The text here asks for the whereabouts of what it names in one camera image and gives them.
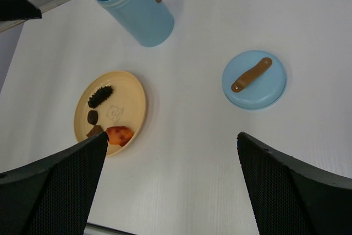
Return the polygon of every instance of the blue lid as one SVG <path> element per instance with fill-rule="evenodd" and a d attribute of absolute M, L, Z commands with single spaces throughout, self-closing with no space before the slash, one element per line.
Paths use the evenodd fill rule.
<path fill-rule="evenodd" d="M 231 86 L 237 78 L 266 57 L 272 60 L 272 65 L 242 91 L 234 92 Z M 258 110 L 270 106 L 280 98 L 286 79 L 284 67 L 274 55 L 264 51 L 248 51 L 237 55 L 227 64 L 222 75 L 222 89 L 236 106 Z"/>

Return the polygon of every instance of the round lid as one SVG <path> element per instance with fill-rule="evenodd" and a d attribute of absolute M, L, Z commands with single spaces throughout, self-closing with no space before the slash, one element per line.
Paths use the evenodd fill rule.
<path fill-rule="evenodd" d="M 227 64 L 222 75 L 222 88 L 236 106 L 258 110 L 280 98 L 286 79 L 282 63 L 274 55 L 248 51 Z"/>

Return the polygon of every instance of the plate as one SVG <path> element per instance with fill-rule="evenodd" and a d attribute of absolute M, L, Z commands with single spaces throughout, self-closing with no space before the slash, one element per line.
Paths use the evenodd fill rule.
<path fill-rule="evenodd" d="M 113 126 L 126 126 L 130 128 L 134 135 L 124 146 L 109 144 L 106 155 L 114 155 L 128 147 L 137 137 L 146 113 L 146 97 L 144 89 L 138 79 L 128 72 L 110 72 L 97 78 L 84 91 L 79 100 L 74 117 L 74 131 L 77 141 L 87 139 L 87 133 L 93 125 L 87 121 L 90 110 L 88 100 L 99 88 L 111 85 L 112 95 L 94 110 L 98 112 L 98 122 L 103 130 Z"/>

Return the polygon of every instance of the lid handle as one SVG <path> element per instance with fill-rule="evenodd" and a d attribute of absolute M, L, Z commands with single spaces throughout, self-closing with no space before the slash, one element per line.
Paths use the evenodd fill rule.
<path fill-rule="evenodd" d="M 251 82 L 262 75 L 269 67 L 273 64 L 273 61 L 269 57 L 261 59 L 253 68 L 249 69 L 243 75 L 237 78 L 232 84 L 231 89 L 235 93 L 241 92 Z"/>

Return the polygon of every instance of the food piece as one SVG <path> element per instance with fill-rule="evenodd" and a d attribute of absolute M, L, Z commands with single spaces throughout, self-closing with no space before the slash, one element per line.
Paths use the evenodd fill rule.
<path fill-rule="evenodd" d="M 94 127 L 90 130 L 90 132 L 88 132 L 87 137 L 88 137 L 88 138 L 89 138 L 89 137 L 92 137 L 92 136 L 94 136 L 95 134 L 98 134 L 98 133 L 103 132 L 103 131 L 104 131 L 104 130 L 103 130 L 102 127 L 100 127 L 99 125 L 94 125 Z"/>
<path fill-rule="evenodd" d="M 106 133 L 110 144 L 120 145 L 121 147 L 125 146 L 134 134 L 132 130 L 125 126 L 107 128 Z"/>
<path fill-rule="evenodd" d="M 88 112 L 87 120 L 89 124 L 96 125 L 98 122 L 98 112 L 91 110 Z"/>
<path fill-rule="evenodd" d="M 88 100 L 88 106 L 90 108 L 96 108 L 102 102 L 107 100 L 113 92 L 113 88 L 108 85 L 102 88 L 99 88 Z"/>

